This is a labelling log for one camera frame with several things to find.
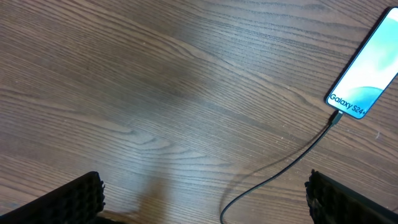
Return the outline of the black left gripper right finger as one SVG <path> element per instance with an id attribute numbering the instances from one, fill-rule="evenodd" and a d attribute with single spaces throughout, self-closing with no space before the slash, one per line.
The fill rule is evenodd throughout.
<path id="1" fill-rule="evenodd" d="M 397 224 L 397 214 L 312 170 L 305 183 L 314 224 Z"/>

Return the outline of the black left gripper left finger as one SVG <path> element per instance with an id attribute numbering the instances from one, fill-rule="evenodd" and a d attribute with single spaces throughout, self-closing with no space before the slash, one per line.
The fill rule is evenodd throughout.
<path id="1" fill-rule="evenodd" d="M 104 209 L 104 182 L 98 172 L 83 176 L 1 215 L 1 224 L 93 223 Z"/>

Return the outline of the Samsung Galaxy smartphone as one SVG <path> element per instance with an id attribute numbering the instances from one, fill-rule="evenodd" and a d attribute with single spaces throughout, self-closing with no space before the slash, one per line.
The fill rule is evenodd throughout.
<path id="1" fill-rule="evenodd" d="M 362 119 L 396 76 L 397 7 L 390 7 L 342 71 L 325 103 Z"/>

